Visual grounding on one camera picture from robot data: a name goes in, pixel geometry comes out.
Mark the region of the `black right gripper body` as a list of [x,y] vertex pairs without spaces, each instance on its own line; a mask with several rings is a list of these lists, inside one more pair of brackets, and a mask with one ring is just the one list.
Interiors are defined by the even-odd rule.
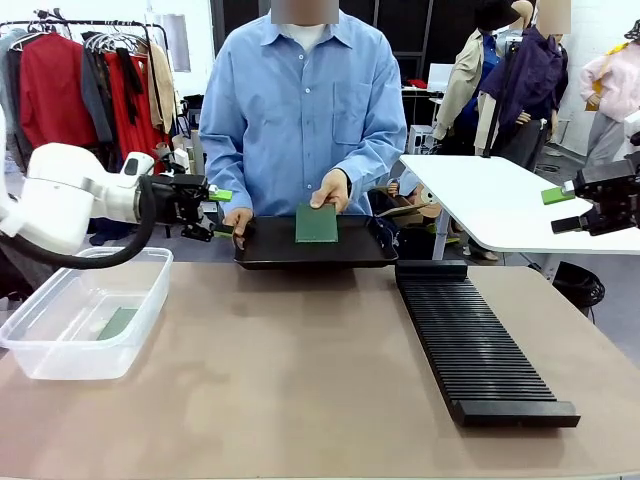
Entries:
[[639,227],[639,162],[616,161],[581,170],[573,181],[575,196],[592,207],[579,217],[591,236]]

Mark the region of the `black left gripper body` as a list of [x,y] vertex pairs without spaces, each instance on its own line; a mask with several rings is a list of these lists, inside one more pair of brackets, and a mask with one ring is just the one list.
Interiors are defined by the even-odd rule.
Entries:
[[210,226],[201,204],[209,201],[209,184],[202,175],[150,177],[155,200],[155,221],[164,225]]

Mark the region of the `person's left hand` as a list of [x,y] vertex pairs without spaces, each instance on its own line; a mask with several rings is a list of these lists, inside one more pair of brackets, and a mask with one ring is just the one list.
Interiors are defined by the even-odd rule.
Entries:
[[347,209],[349,196],[350,180],[343,170],[335,168],[324,176],[320,188],[312,194],[310,207],[320,209],[333,205],[336,213],[340,214]]

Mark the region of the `person's right hand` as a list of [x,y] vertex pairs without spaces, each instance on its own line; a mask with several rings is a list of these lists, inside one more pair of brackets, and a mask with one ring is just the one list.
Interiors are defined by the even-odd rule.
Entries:
[[234,208],[227,213],[223,220],[223,225],[231,229],[234,245],[237,249],[243,250],[246,241],[245,231],[253,220],[253,210],[250,208]]

